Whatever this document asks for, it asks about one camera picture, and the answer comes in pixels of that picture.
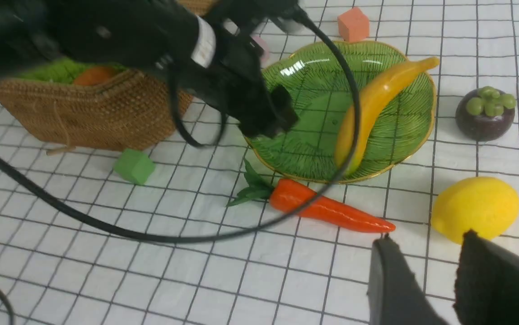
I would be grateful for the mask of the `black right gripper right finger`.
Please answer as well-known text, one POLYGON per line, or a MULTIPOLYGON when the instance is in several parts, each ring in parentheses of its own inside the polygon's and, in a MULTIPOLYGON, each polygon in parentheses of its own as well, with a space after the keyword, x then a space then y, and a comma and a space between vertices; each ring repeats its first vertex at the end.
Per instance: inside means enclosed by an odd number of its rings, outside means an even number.
POLYGON ((519 256, 468 231, 454 292, 462 325, 519 325, 519 256))

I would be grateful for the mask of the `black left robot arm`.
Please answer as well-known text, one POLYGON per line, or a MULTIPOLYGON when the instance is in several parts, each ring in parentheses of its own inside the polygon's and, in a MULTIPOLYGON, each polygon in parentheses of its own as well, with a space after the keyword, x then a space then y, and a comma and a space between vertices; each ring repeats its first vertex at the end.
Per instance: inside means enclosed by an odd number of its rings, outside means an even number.
POLYGON ((126 230, 82 214, 53 197, 0 158, 0 170, 48 205, 109 234, 157 244, 196 244, 242 237, 276 225, 315 206, 355 161, 363 143, 363 100, 354 74, 338 47, 296 0, 220 0, 203 17, 174 0, 0 0, 0 79, 69 57, 86 63, 118 63, 164 79, 171 115, 178 116, 177 86, 238 119, 246 136, 274 137, 297 117, 290 105, 274 105, 261 73, 261 48, 251 38, 271 19, 286 33, 288 21, 304 25, 333 53, 349 84, 355 115, 350 150, 320 192, 279 218, 239 232, 206 237, 168 237, 126 230))

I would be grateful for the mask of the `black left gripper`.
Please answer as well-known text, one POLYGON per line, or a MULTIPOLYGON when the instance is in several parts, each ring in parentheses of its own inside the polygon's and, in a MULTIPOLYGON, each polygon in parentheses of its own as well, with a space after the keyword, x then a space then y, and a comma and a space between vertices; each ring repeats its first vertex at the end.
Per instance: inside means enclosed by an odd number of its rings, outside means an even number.
POLYGON ((221 116, 218 138, 228 117, 243 136, 274 138, 288 132, 298 117, 284 86, 268 90, 262 75, 262 50, 252 33, 265 19, 288 31, 299 10, 296 0, 213 0, 197 17, 199 30, 189 56, 165 57, 170 111, 175 127, 188 139, 178 116, 178 91, 203 99, 221 116))

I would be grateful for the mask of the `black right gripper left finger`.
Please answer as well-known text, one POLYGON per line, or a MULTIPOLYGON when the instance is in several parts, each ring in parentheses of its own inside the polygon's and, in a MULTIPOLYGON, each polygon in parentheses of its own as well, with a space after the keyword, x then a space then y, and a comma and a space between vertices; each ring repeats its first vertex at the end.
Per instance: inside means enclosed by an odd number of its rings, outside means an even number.
POLYGON ((367 289, 371 325, 445 325, 422 292, 398 244, 374 240, 367 289))

